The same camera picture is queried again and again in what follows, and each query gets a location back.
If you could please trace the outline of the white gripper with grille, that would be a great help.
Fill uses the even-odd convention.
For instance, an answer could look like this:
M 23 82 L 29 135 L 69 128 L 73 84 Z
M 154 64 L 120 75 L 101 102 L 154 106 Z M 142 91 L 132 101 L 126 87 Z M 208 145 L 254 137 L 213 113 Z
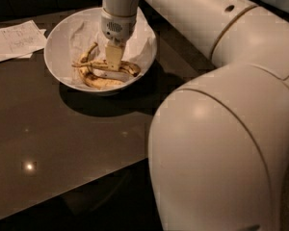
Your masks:
M 105 46 L 106 62 L 110 70 L 118 71 L 124 54 L 125 44 L 135 30 L 136 8 L 103 8 L 101 30 L 112 43 Z

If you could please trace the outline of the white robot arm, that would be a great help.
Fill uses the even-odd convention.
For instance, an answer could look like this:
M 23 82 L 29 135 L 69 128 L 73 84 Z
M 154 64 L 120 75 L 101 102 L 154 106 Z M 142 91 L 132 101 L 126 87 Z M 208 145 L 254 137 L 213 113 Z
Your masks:
M 148 161 L 165 231 L 279 231 L 289 164 L 289 23 L 249 0 L 103 0 L 127 39 L 146 1 L 211 72 L 158 108 Z

